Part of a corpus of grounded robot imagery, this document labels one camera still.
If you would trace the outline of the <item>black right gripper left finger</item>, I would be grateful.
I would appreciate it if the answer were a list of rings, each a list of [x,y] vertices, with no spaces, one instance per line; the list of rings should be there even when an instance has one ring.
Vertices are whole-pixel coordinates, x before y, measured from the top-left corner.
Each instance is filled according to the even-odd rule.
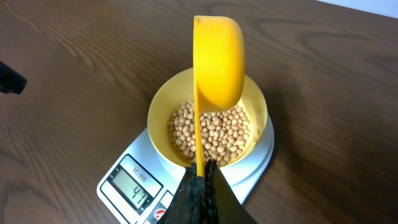
[[[197,165],[185,168],[183,178],[166,212],[158,223],[201,224],[205,179],[197,176]]]

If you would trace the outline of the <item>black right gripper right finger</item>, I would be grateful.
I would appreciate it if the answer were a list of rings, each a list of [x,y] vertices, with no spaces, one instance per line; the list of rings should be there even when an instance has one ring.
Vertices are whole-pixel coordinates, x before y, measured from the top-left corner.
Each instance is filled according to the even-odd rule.
[[[239,203],[217,162],[205,164],[205,223],[257,224]]]

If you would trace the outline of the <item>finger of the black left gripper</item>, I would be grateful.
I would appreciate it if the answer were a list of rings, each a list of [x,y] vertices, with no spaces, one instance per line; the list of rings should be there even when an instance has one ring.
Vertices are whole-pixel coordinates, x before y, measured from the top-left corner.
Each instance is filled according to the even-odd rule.
[[[21,94],[27,84],[27,80],[0,61],[0,89],[2,93]]]

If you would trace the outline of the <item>yellow plastic measuring scoop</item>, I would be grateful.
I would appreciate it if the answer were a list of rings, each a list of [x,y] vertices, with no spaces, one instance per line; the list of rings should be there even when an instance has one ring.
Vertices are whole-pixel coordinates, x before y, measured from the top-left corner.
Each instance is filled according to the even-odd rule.
[[[231,109],[241,98],[245,49],[240,26],[223,16],[193,19],[193,93],[197,176],[205,176],[200,115]]]

